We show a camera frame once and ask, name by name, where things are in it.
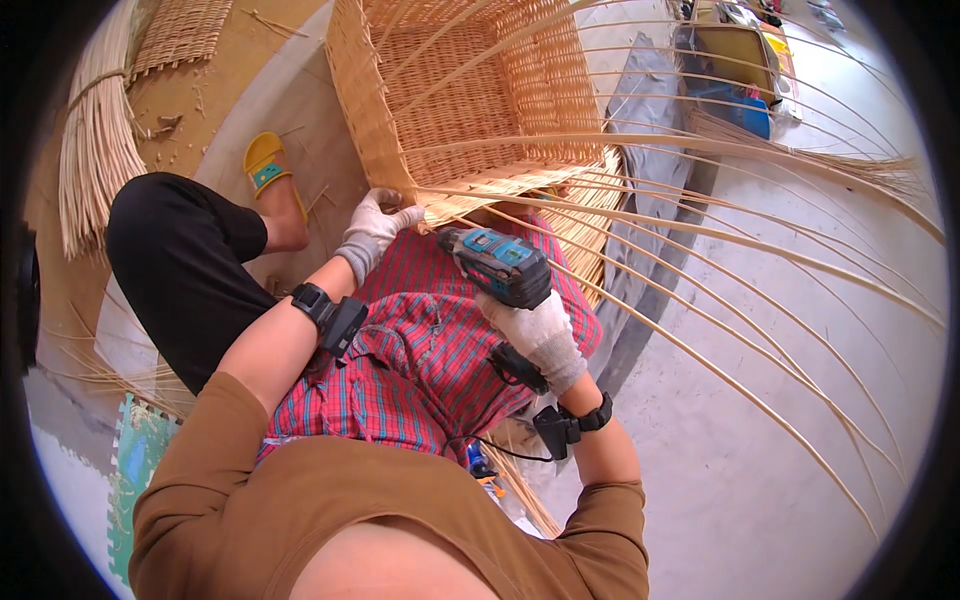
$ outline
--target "knee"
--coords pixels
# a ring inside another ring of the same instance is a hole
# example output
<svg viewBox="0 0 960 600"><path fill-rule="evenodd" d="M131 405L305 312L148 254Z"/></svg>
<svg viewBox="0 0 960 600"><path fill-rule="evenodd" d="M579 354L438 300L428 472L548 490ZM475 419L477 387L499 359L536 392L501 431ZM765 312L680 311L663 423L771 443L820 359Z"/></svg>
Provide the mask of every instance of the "knee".
<svg viewBox="0 0 960 600"><path fill-rule="evenodd" d="M107 257L116 266L125 258L142 255L169 222L163 199L170 194L178 176L148 173L135 177L120 188L110 207L107 225Z"/></svg>

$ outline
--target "black cable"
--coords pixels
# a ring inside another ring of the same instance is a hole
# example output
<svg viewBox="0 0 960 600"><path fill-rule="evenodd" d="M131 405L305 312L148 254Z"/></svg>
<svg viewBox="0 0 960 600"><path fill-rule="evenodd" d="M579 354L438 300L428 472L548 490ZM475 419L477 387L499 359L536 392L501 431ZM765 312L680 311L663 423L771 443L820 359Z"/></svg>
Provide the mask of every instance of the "black cable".
<svg viewBox="0 0 960 600"><path fill-rule="evenodd" d="M497 450L500 450L500 451L503 452L504 454L509 454L510 456L513 456L514 458L522 458L522 459L527 460L527 461L538 461L538 462L540 462L540 463L552 463L552 462L553 462L553 459L552 459L552 458L543 458L542 456L527 456L527 455L525 455L525 454L517 454L516 452L511 452L511 451L508 450L507 448L500 447L500 446L498 446L497 444L494 444L493 442L488 442L487 440L484 440L484 439L481 438L480 436L476 436L476 435L454 436L454 437L452 437L452 438L447 438L447 439L446 439L446 442L444 442L444 447L441 448L440 455L441 455L441 456L446 456L446 449L450 447L450 444L451 444L451 443L456 442L457 440L469 440L469 439L474 439L474 440L476 440L477 442L479 442L479 443L481 443L481 444L486 444L486 445L488 445L488 446L490 446L490 447L496 448Z"/></svg>

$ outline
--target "wicker mat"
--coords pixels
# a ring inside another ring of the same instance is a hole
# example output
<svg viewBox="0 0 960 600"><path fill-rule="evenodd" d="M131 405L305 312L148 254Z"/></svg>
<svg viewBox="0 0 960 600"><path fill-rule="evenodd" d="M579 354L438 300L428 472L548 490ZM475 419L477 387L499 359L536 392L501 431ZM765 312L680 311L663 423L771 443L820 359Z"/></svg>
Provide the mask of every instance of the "wicker mat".
<svg viewBox="0 0 960 600"><path fill-rule="evenodd" d="M162 0L133 62L132 79L170 64L209 59L233 0Z"/></svg>

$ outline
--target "person's left hand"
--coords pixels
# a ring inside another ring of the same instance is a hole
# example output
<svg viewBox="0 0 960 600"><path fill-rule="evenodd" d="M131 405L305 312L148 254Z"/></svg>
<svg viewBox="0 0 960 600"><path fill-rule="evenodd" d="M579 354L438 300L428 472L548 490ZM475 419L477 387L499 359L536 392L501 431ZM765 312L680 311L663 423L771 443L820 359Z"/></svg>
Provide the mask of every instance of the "person's left hand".
<svg viewBox="0 0 960 600"><path fill-rule="evenodd" d="M385 187L375 187L367 192L353 210L350 225L344 232L344 243L333 254L342 256L350 264L357 278L357 287L380 262L387 247L396 239L401 229L411 227L423 219L422 206L408 206L392 215L383 214L381 204L397 205L400 194Z"/></svg>

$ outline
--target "brown shirt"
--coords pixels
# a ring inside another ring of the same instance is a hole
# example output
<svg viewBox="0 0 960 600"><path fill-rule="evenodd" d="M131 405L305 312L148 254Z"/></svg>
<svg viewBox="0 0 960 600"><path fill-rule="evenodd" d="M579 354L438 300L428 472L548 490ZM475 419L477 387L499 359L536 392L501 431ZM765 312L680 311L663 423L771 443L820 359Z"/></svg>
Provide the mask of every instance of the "brown shirt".
<svg viewBox="0 0 960 600"><path fill-rule="evenodd" d="M585 488L556 540L517 528L441 456L315 436L256 469L267 415L215 373L133 511L137 598L286 598L350 525L410 519L451 542L501 598L646 598L640 482Z"/></svg>

